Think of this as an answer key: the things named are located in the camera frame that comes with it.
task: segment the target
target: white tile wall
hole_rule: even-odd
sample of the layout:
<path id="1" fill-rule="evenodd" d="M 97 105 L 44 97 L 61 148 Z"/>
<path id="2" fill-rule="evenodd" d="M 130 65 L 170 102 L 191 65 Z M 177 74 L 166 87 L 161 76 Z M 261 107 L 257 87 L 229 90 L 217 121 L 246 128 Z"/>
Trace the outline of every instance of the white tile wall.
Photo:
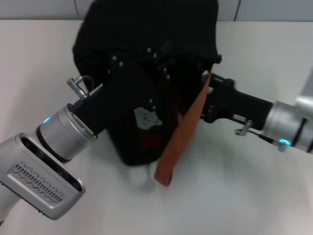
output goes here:
<path id="1" fill-rule="evenodd" d="M 238 21 L 313 21 L 313 0 L 242 0 Z"/>
<path id="2" fill-rule="evenodd" d="M 76 0 L 77 9 L 80 19 L 86 15 L 88 8 L 93 0 Z M 235 12 L 238 5 L 238 0 L 219 0 L 219 21 L 232 21 L 234 20 Z"/>
<path id="3" fill-rule="evenodd" d="M 0 19 L 77 19 L 73 0 L 0 0 Z"/>

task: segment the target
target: white label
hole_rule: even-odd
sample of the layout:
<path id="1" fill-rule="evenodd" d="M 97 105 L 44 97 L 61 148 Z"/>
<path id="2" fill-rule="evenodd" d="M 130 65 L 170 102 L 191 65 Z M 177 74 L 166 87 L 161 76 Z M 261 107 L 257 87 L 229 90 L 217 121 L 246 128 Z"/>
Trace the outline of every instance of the white label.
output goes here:
<path id="1" fill-rule="evenodd" d="M 93 89 L 92 92 L 89 93 L 89 95 L 92 95 L 93 93 L 95 93 L 97 90 L 99 90 L 101 87 L 103 86 L 103 84 L 101 83 L 99 86 L 97 86 L 95 89 Z"/>
<path id="2" fill-rule="evenodd" d="M 134 109 L 137 126 L 143 130 L 149 130 L 153 126 L 161 126 L 163 122 L 158 119 L 155 112 L 150 112 L 142 107 Z"/>
<path id="3" fill-rule="evenodd" d="M 236 119 L 236 120 L 238 120 L 238 121 L 243 121 L 243 122 L 246 121 L 246 118 L 245 118 L 245 117 L 240 116 L 240 115 L 237 115 L 237 114 L 234 114 L 233 119 Z"/>

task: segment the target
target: white table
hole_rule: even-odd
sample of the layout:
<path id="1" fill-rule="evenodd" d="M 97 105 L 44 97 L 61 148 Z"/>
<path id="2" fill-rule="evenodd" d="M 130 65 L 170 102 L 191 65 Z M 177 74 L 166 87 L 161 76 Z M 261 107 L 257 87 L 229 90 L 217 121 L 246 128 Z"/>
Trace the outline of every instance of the white table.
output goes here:
<path id="1" fill-rule="evenodd" d="M 75 94 L 71 47 L 80 21 L 0 21 L 0 141 L 30 133 Z M 313 23 L 219 22 L 214 72 L 237 89 L 293 104 L 313 65 Z M 311 235 L 313 156 L 280 153 L 229 120 L 201 122 L 172 183 L 156 164 L 128 168 L 107 133 L 68 165 L 83 198 L 58 221 L 20 201 L 1 235 Z"/>

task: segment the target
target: metal connector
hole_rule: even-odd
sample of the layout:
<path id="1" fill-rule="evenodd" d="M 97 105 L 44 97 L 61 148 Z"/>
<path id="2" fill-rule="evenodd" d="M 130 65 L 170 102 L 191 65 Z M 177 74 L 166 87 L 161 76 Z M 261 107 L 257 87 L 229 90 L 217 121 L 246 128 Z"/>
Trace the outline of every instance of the metal connector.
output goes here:
<path id="1" fill-rule="evenodd" d="M 279 143 L 279 144 L 278 144 L 278 151 L 279 151 L 279 152 L 285 152 L 286 149 L 287 149 L 287 146 L 288 146 L 288 145 L 286 145 L 286 144 L 284 144 L 284 143 Z"/>
<path id="2" fill-rule="evenodd" d="M 67 84 L 69 85 L 69 87 L 71 87 L 71 89 L 77 94 L 77 96 L 81 100 L 86 99 L 88 97 L 88 94 L 78 86 L 78 84 L 82 81 L 83 81 L 82 76 L 78 76 L 75 79 L 70 78 L 69 80 L 67 80 Z"/>
<path id="3" fill-rule="evenodd" d="M 235 134 L 237 136 L 245 136 L 248 130 L 250 129 L 251 125 L 252 125 L 252 121 L 248 120 L 246 124 L 242 127 L 242 129 L 239 129 L 238 131 L 236 131 Z"/>

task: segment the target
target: orange strap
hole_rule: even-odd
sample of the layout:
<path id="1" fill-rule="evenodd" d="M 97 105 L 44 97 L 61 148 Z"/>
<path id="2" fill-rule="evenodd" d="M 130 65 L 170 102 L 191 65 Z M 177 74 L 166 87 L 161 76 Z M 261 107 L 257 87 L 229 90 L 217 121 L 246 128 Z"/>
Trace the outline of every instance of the orange strap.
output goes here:
<path id="1" fill-rule="evenodd" d="M 186 146 L 190 142 L 205 104 L 211 73 L 185 116 L 178 115 L 179 125 L 167 143 L 156 167 L 155 179 L 164 186 L 169 186 L 176 163 L 181 158 Z"/>

